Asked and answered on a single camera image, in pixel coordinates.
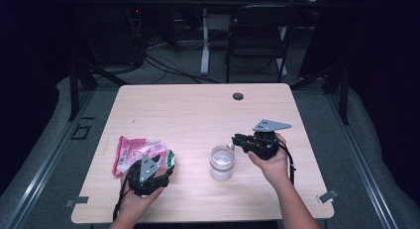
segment transparent cup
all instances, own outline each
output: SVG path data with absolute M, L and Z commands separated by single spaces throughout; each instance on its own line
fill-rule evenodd
M 210 155 L 210 174 L 214 179 L 225 181 L 232 177 L 235 164 L 235 145 L 215 147 Z

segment snack package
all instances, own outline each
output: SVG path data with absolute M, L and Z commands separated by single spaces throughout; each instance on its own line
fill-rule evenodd
M 149 158 L 160 156 L 157 165 L 160 169 L 169 169 L 175 165 L 175 154 L 159 139 L 133 139 L 120 137 L 112 174 L 122 176 L 129 167 L 146 154 Z

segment gray carpet floor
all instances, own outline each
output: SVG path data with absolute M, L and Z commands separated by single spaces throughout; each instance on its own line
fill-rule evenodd
M 209 74 L 205 77 L 224 82 L 224 46 L 223 33 L 214 33 L 211 42 Z M 177 49 L 168 45 L 159 45 L 148 50 L 148 54 L 160 59 L 165 64 L 182 68 L 189 74 L 199 74 L 201 63 L 200 42 L 188 42 L 188 36 L 178 43 Z M 297 75 L 303 60 L 311 34 L 297 31 L 293 37 L 286 68 L 288 75 L 283 82 L 292 84 L 298 80 Z M 118 66 L 107 68 L 116 71 Z M 275 82 L 275 65 L 266 66 L 266 60 L 234 61 L 232 82 Z M 165 73 L 145 62 L 140 68 L 118 74 L 122 79 L 133 84 L 182 84 L 196 83 L 192 78 Z M 18 208 L 23 204 L 22 198 L 31 187 L 38 169 L 51 156 L 57 147 L 62 150 L 53 157 L 57 158 L 51 166 L 46 183 L 40 187 L 40 194 L 29 205 L 21 216 L 18 228 L 89 228 L 90 225 L 76 225 L 70 220 L 72 208 L 64 207 L 68 199 L 76 197 L 82 187 L 90 161 L 105 126 L 107 117 L 115 99 L 118 87 L 108 79 L 95 75 L 99 87 L 94 92 L 81 88 L 80 97 L 85 104 L 72 123 L 67 122 L 70 101 L 69 82 L 63 80 L 57 85 L 60 100 L 54 115 L 32 153 L 21 170 L 0 198 L 0 228 L 5 228 L 16 218 Z M 340 193 L 333 203 L 335 215 L 327 221 L 330 228 L 383 228 L 378 212 L 373 206 L 360 172 L 356 168 L 351 154 L 351 145 L 343 131 L 341 120 L 336 117 L 334 104 L 336 95 L 324 95 L 320 89 L 323 79 L 313 82 L 304 89 L 293 91 L 299 112 L 309 136 L 312 148 L 318 161 L 321 173 L 328 189 L 335 188 Z M 363 152 L 368 168 L 399 228 L 420 228 L 420 210 L 395 184 L 391 174 L 381 161 L 380 144 L 377 141 L 374 127 L 361 101 L 354 91 L 349 98 L 349 129 Z M 71 139 L 77 127 L 89 127 L 84 140 Z M 261 228 L 262 224 L 249 224 L 249 228 Z M 94 228 L 107 228 L 109 225 L 94 225 Z M 175 228 L 175 225 L 154 225 L 155 228 Z M 228 228 L 225 224 L 211 225 L 214 228 Z M 275 225 L 282 228 L 281 222 Z M 235 228 L 246 228 L 244 224 Z

